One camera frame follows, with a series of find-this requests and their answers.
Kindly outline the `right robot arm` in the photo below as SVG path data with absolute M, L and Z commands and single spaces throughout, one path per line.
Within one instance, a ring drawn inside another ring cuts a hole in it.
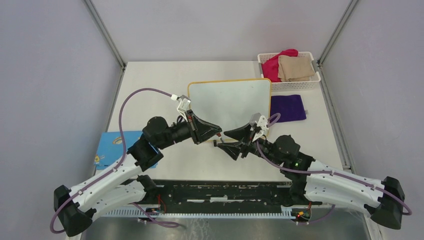
M 411 214 L 396 178 L 380 180 L 339 170 L 302 153 L 290 135 L 281 135 L 273 142 L 267 140 L 259 135 L 256 125 L 247 124 L 224 135 L 234 141 L 216 146 L 233 160 L 248 154 L 258 156 L 291 180 L 288 196 L 295 204 L 309 201 L 350 208 L 393 230 L 401 229 L 403 216 Z

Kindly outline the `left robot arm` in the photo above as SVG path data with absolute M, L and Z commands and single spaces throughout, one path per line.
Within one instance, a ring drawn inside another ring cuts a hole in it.
M 188 139 L 199 145 L 222 132 L 220 126 L 199 118 L 190 109 L 181 118 L 181 122 L 168 125 L 163 117 L 152 117 L 140 138 L 132 146 L 125 146 L 122 156 L 100 174 L 72 187 L 57 187 L 53 192 L 51 232 L 74 237 L 111 210 L 139 201 L 153 203 L 156 186 L 143 172 L 164 157 L 161 150 Z

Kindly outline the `yellow framed whiteboard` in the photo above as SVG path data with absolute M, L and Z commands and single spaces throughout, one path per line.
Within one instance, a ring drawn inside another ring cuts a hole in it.
M 223 132 L 244 126 L 256 113 L 270 116 L 272 83 L 267 78 L 191 82 L 187 93 L 195 115 Z

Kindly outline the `red capped whiteboard marker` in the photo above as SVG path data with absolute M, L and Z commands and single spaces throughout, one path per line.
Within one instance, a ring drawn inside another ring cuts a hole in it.
M 221 143 L 224 143 L 224 140 L 223 140 L 223 138 L 222 138 L 221 133 L 218 133 L 218 134 L 217 134 L 217 136 L 218 136 L 218 138 L 219 138 L 220 142 L 221 142 Z

